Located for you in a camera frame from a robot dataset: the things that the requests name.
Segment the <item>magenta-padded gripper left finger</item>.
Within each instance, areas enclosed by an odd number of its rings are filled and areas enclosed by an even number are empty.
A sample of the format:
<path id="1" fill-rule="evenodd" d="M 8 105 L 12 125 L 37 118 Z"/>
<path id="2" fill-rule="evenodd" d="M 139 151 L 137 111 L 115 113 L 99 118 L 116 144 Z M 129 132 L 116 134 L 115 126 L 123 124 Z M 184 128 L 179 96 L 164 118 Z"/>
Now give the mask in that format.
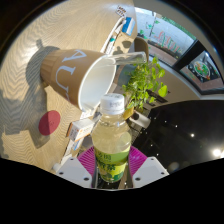
<path id="1" fill-rule="evenodd" d="M 94 188 L 97 182 L 97 165 L 94 148 L 82 152 L 78 157 L 67 156 L 54 165 L 56 175 L 84 188 Z"/>

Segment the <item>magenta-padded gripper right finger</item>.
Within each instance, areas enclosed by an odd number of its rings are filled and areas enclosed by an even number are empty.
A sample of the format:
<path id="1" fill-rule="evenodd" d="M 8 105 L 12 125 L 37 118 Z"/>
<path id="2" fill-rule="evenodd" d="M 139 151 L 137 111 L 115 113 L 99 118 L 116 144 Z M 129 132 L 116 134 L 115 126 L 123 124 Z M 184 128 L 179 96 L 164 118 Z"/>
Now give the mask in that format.
<path id="1" fill-rule="evenodd" d="M 143 187 L 169 175 L 156 157 L 147 157 L 135 147 L 130 148 L 128 165 L 134 188 Z"/>

